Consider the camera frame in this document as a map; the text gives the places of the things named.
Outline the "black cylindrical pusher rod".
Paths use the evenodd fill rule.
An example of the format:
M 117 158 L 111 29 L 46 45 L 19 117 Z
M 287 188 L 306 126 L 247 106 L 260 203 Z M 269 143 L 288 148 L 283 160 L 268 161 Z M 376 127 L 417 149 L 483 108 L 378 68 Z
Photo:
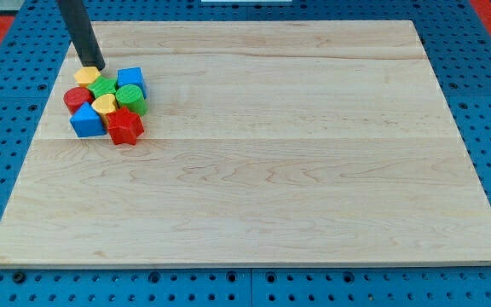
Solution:
M 56 0 L 78 58 L 84 67 L 105 68 L 105 61 L 83 0 Z

